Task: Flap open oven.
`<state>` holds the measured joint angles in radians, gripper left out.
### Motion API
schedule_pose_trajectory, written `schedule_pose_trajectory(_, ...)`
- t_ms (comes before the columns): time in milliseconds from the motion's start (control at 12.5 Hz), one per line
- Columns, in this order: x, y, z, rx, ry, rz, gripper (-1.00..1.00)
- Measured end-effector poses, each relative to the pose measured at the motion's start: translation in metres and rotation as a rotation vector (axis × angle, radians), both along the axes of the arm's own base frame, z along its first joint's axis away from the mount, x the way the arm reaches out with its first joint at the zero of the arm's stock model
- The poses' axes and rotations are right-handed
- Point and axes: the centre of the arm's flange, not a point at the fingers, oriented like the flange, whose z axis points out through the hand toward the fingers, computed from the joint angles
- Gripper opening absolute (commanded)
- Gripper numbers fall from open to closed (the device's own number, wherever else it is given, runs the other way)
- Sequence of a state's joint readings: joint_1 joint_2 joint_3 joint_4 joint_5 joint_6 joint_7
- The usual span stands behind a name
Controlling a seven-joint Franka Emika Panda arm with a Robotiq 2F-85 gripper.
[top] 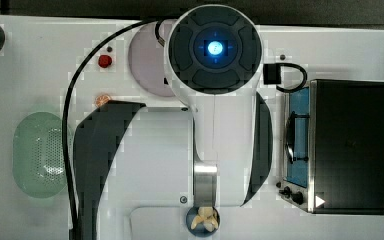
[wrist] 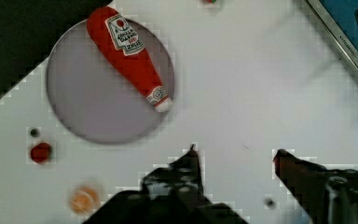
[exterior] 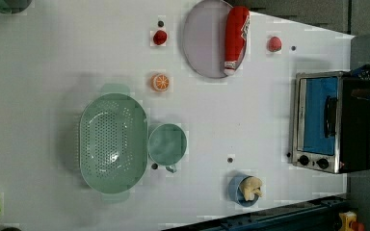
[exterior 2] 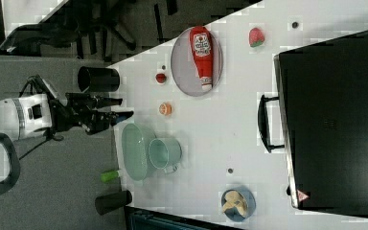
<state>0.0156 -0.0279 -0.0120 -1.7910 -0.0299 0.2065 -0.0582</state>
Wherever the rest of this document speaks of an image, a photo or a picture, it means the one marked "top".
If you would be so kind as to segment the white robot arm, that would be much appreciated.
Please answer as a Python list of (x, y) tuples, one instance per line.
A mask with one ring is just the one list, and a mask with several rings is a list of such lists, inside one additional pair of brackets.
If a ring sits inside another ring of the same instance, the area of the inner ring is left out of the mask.
[[(219, 223), (218, 206), (243, 206), (271, 168), (272, 123), (257, 91), (263, 74), (263, 41), (254, 23), (224, 5), (184, 13), (164, 45), (165, 77), (193, 116), (189, 231), (198, 235), (204, 214)], [(173, 202), (170, 182), (129, 174), (111, 180), (110, 168), (138, 102), (109, 101), (87, 116), (74, 139), (79, 194), (78, 240), (131, 240), (129, 217), (139, 207)]]

